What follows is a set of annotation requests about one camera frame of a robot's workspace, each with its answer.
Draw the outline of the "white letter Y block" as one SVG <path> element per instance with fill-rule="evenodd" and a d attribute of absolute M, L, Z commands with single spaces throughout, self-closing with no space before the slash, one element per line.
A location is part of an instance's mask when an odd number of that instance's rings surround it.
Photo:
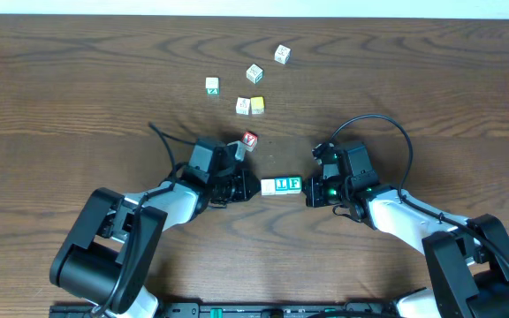
<path fill-rule="evenodd" d="M 262 196 L 271 196 L 276 194 L 276 183 L 274 178 L 261 180 L 261 194 Z"/>

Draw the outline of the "green letter F block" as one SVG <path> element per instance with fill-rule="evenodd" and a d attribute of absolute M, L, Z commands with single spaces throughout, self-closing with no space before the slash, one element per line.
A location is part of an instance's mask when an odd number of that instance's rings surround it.
<path fill-rule="evenodd" d="M 302 179 L 301 177 L 288 177 L 288 194 L 298 194 L 302 192 Z"/>

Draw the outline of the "blue letter L block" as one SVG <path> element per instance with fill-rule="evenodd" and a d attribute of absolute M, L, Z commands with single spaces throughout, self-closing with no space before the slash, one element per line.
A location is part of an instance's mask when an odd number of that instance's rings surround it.
<path fill-rule="evenodd" d="M 289 181 L 288 178 L 275 178 L 275 195 L 288 194 L 289 192 Z"/>

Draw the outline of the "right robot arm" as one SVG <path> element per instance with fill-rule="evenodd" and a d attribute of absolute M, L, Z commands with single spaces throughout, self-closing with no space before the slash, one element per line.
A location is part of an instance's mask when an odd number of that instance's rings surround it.
<path fill-rule="evenodd" d="M 509 236 L 491 215 L 467 218 L 381 185 L 373 173 L 311 178 L 302 191 L 312 208 L 391 234 L 421 253 L 431 287 L 397 300 L 401 317 L 509 317 Z"/>

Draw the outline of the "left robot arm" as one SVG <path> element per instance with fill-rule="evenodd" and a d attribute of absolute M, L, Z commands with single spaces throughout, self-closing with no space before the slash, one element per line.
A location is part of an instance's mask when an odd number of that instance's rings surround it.
<path fill-rule="evenodd" d="M 256 175 L 236 169 L 207 183 L 189 172 L 142 193 L 92 192 L 49 270 L 52 284 L 93 303 L 92 317 L 135 306 L 164 231 L 189 223 L 210 205 L 225 208 L 259 193 Z"/>

